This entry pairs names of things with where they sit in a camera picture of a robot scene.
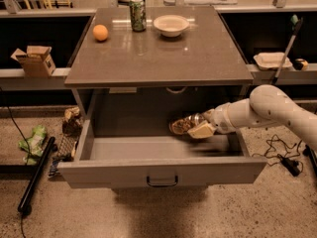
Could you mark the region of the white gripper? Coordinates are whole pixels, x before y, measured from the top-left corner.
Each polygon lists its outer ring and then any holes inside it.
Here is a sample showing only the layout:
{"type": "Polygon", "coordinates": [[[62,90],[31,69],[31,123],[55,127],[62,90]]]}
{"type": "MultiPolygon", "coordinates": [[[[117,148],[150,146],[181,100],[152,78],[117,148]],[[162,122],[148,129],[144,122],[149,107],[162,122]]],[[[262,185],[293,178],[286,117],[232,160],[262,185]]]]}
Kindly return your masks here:
{"type": "Polygon", "coordinates": [[[187,133],[194,139],[209,138],[215,131],[221,134],[228,134],[235,131],[229,118],[229,103],[217,106],[202,113],[203,117],[209,122],[204,121],[199,125],[189,129],[187,133]]]}

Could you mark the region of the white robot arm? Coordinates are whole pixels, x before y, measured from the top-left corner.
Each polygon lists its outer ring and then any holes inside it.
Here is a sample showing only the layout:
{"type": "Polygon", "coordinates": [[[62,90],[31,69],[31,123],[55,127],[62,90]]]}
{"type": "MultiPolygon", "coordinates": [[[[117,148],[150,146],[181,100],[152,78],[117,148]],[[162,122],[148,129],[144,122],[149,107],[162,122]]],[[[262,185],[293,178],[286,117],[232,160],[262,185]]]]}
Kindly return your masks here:
{"type": "Polygon", "coordinates": [[[187,133],[195,139],[208,138],[215,132],[227,134],[244,127],[284,125],[311,149],[317,151],[317,116],[290,99],[273,85],[257,86],[250,97],[225,103],[202,114],[204,120],[187,133]]]}

